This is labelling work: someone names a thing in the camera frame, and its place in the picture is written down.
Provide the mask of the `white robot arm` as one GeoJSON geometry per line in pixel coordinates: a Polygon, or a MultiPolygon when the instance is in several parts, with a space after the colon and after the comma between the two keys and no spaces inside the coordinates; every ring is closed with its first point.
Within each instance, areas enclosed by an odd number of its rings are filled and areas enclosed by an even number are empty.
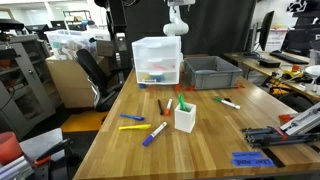
{"type": "Polygon", "coordinates": [[[189,26],[181,19],[180,7],[190,7],[196,0],[164,0],[169,7],[169,23],[163,26],[163,32],[167,36],[184,35],[189,31],[189,26]]]}

